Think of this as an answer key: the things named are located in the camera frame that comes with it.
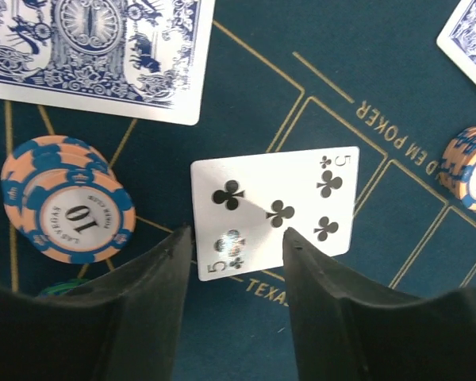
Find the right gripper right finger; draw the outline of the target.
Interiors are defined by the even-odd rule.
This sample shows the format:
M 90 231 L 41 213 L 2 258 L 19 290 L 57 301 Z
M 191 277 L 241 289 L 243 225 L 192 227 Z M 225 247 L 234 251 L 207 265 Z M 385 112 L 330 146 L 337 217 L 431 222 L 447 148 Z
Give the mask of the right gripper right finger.
M 295 229 L 282 240 L 301 380 L 476 380 L 476 287 L 418 298 L 368 279 Z

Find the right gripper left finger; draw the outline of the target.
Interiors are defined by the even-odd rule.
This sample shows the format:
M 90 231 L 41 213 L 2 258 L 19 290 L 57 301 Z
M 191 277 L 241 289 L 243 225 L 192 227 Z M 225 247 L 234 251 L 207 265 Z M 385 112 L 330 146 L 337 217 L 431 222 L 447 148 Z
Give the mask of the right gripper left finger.
M 0 380 L 169 380 L 193 246 L 182 227 L 66 294 L 0 287 Z

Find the five of clubs card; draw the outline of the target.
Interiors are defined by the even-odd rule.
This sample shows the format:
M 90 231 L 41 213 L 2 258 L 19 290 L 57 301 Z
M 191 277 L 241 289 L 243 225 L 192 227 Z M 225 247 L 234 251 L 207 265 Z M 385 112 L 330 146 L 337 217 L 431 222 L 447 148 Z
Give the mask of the five of clubs card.
M 193 162 L 198 278 L 282 266 L 288 228 L 328 256 L 348 252 L 359 157 L 349 146 Z

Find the white-blue poker chip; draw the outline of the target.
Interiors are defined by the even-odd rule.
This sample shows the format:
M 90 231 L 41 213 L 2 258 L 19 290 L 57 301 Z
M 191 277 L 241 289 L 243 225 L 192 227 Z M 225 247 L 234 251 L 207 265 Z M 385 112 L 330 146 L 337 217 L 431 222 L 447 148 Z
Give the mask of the white-blue poker chip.
M 16 147 L 2 166 L 5 212 L 44 255 L 92 264 L 130 240 L 136 211 L 98 150 L 82 140 L 47 135 Z
M 476 211 L 476 126 L 450 140 L 440 161 L 440 181 L 468 210 Z

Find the dealt blue-backed card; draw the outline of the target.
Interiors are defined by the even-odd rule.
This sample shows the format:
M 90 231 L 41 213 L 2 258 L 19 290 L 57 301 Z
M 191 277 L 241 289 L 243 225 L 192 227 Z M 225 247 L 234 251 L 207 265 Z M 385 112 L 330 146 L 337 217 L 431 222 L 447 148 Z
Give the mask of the dealt blue-backed card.
M 459 2 L 436 44 L 476 85 L 476 0 Z
M 198 122 L 212 1 L 0 1 L 0 98 Z

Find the green poker chip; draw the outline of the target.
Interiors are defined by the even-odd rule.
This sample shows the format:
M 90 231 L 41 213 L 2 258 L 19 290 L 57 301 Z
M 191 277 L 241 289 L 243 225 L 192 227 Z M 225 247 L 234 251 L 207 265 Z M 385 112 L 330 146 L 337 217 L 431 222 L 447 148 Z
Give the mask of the green poker chip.
M 80 279 L 80 278 L 69 279 L 67 281 L 55 283 L 49 287 L 44 288 L 42 291 L 40 291 L 40 293 L 37 296 L 40 298 L 43 298 L 48 296 L 58 296 L 58 295 L 66 294 L 67 292 L 87 282 L 88 282 L 88 279 Z

